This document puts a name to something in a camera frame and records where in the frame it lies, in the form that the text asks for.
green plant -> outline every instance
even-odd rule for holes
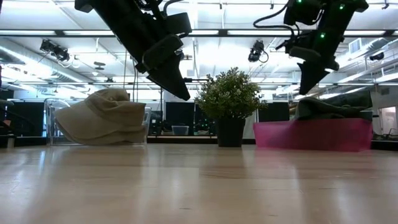
[[[211,118],[247,118],[253,111],[265,108],[260,88],[250,83],[250,76],[238,67],[221,72],[216,78],[207,75],[195,102]]]

transparent container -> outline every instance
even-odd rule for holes
[[[47,145],[49,146],[72,146],[72,145],[80,145],[76,142],[68,140],[62,131],[58,128],[55,122],[55,112],[62,108],[69,107],[75,103],[78,103],[82,100],[63,100],[58,98],[47,98],[44,101],[44,110],[45,110],[45,126],[46,126],[46,135],[47,135]],[[143,125],[146,128],[146,135],[142,142],[123,142],[123,144],[146,144],[147,137],[149,132],[149,124],[150,124],[150,107],[145,107],[144,120]]]
[[[174,135],[188,135],[189,126],[172,126]]]

wooden table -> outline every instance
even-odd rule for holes
[[[398,154],[214,145],[0,151],[1,224],[398,223]]]

table surface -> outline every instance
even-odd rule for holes
[[[398,221],[398,154],[214,145],[0,150],[0,223]]]

pink container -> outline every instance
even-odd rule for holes
[[[372,122],[361,118],[263,122],[253,125],[258,147],[358,152],[370,149]]]

